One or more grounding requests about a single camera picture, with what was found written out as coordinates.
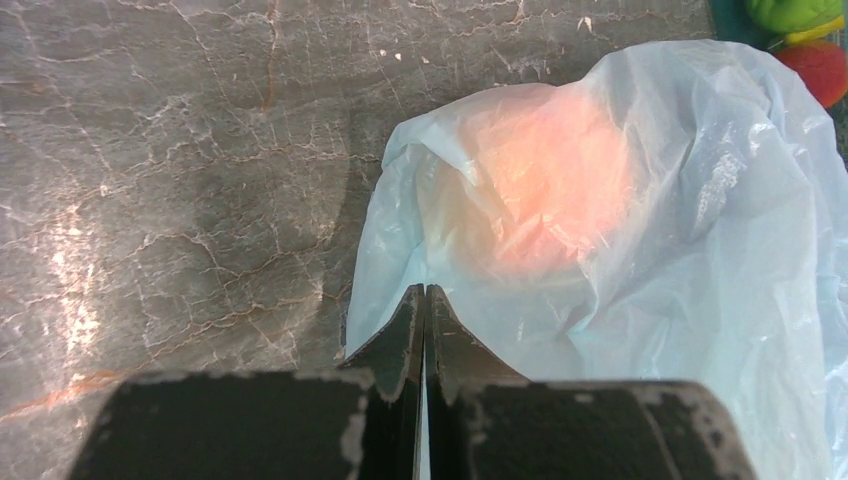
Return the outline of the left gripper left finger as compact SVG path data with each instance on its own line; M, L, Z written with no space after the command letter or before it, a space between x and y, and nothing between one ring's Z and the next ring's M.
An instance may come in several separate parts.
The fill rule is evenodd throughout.
M158 371L98 414L74 479L414 479L424 288L320 370Z

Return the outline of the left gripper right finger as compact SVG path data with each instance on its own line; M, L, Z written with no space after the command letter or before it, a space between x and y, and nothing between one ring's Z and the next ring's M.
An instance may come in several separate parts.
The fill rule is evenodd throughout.
M531 381L426 292L435 479L751 479L735 424L688 381Z

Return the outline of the light blue plastic bag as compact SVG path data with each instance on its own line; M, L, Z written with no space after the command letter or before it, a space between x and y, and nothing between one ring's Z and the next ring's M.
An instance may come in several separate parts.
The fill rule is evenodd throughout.
M794 71L732 42L628 47L566 85L598 94L628 140L618 229L536 274L431 255L419 184L459 150L441 112L483 91L406 120L368 205L347 351L409 285L436 284L533 380L693 380L730 410L760 478L845 478L847 173L830 116Z

